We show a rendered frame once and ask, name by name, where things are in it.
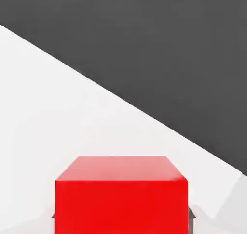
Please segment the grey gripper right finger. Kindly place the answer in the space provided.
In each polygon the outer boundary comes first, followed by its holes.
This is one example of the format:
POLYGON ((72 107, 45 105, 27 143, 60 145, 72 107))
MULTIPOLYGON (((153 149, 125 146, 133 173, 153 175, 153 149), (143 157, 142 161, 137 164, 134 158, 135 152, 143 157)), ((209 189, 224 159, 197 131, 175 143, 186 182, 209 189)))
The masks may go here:
POLYGON ((198 205, 189 205, 189 209, 189 229, 193 230, 193 233, 190 234, 233 234, 226 227, 207 216, 198 205))

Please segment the small red cube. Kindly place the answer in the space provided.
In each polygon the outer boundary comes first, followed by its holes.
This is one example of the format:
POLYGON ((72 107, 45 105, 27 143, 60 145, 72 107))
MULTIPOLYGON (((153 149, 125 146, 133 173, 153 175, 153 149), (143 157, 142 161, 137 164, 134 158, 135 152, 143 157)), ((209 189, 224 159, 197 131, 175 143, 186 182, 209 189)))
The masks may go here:
POLYGON ((55 234, 189 234, 188 181, 165 156, 80 156, 55 180, 55 234))

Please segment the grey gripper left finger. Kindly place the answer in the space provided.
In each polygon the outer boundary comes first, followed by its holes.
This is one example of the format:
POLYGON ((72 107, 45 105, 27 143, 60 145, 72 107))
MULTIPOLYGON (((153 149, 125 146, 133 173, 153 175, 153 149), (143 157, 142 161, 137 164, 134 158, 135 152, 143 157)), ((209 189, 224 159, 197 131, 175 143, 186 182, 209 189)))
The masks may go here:
POLYGON ((0 234, 55 234, 54 210, 47 209, 40 217, 18 224, 0 234))

